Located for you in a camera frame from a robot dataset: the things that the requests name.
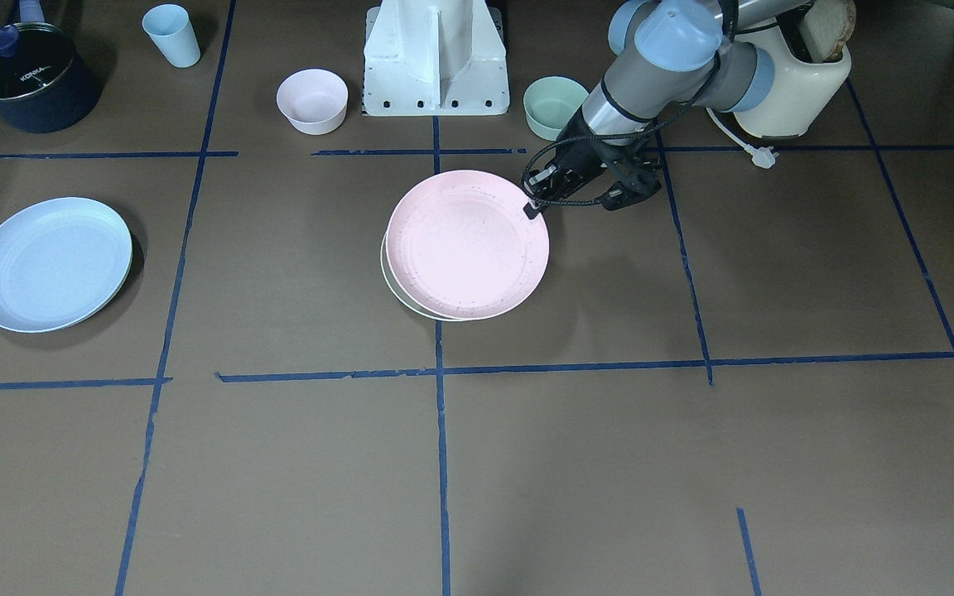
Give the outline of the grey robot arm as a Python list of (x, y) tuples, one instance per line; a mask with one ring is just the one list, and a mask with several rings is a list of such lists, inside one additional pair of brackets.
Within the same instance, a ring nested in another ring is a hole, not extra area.
[(742, 41), (739, 29), (797, 10), (798, 1), (629, 1), (607, 39), (613, 64), (549, 146), (529, 163), (520, 188), (535, 219), (552, 206), (576, 206), (576, 193), (604, 174), (613, 184), (593, 199), (617, 210), (660, 190), (658, 160), (644, 151), (670, 104), (746, 112), (773, 86), (773, 58)]

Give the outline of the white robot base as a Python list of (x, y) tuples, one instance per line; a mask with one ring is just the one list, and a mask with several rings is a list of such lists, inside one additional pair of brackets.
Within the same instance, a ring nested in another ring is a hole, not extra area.
[(372, 117), (505, 114), (503, 15), (485, 1), (383, 1), (366, 14), (363, 75)]

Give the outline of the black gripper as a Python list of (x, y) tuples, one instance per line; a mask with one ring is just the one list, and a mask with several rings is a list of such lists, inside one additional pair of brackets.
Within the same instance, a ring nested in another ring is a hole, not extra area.
[[(615, 211), (651, 199), (663, 187), (658, 159), (643, 154), (658, 126), (648, 122), (638, 131), (595, 133), (586, 123), (583, 110), (576, 110), (555, 141), (535, 154), (522, 174), (522, 190), (527, 196), (523, 214), (540, 218), (552, 206), (601, 206)], [(571, 197), (603, 174), (614, 178), (612, 185), (594, 199)]]

